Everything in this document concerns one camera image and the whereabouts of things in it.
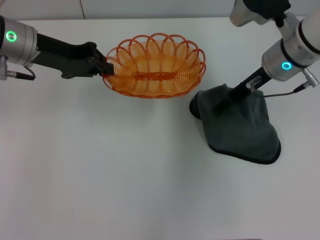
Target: gray cloth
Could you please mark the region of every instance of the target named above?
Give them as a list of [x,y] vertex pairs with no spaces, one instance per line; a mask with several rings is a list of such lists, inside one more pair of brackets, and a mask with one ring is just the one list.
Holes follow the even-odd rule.
[[269,122],[263,92],[257,91],[217,114],[214,107],[228,96],[230,89],[224,84],[199,91],[195,96],[196,112],[202,120],[209,146],[215,152],[253,163],[274,163],[279,158],[281,144],[275,128]]

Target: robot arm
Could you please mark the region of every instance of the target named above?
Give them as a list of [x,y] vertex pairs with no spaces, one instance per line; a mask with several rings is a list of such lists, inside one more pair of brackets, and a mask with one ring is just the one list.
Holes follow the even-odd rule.
[[[236,0],[230,15],[231,22],[241,27],[251,21],[260,25],[274,20],[282,39],[262,56],[262,67],[230,91],[233,102],[238,102],[271,79],[287,81],[302,72],[307,82],[297,87],[297,93],[305,88],[319,85],[308,67],[320,59],[320,9],[299,21],[292,13],[289,0]],[[216,106],[222,111],[232,104],[228,100]]]
[[0,79],[34,79],[7,71],[7,61],[25,67],[38,64],[57,69],[65,79],[114,74],[113,65],[106,62],[94,42],[72,45],[37,33],[32,26],[0,16]]

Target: white wall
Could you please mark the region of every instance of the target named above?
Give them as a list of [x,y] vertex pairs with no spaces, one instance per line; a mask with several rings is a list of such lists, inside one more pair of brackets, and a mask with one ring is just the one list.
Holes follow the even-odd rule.
[[[228,16],[234,0],[82,0],[87,19]],[[290,0],[291,12],[306,15],[319,0]],[[79,0],[5,0],[0,15],[16,20],[81,19]]]
[[0,15],[16,20],[82,19],[79,0],[4,0]]
[[[291,12],[306,15],[319,0],[289,0]],[[234,0],[82,0],[89,19],[200,18],[229,16]]]

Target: orange basket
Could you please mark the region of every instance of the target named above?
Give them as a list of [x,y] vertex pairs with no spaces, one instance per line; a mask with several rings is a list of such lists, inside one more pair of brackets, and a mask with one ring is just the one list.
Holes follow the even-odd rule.
[[148,99],[183,96],[200,83],[206,71],[204,51],[176,34],[124,40],[107,54],[106,61],[114,67],[114,75],[103,75],[108,88]]

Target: green indicator light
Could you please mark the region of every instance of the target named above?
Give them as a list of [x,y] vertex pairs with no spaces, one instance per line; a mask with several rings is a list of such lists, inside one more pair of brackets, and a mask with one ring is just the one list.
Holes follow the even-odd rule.
[[5,37],[9,42],[14,42],[17,40],[17,34],[14,31],[8,31]]

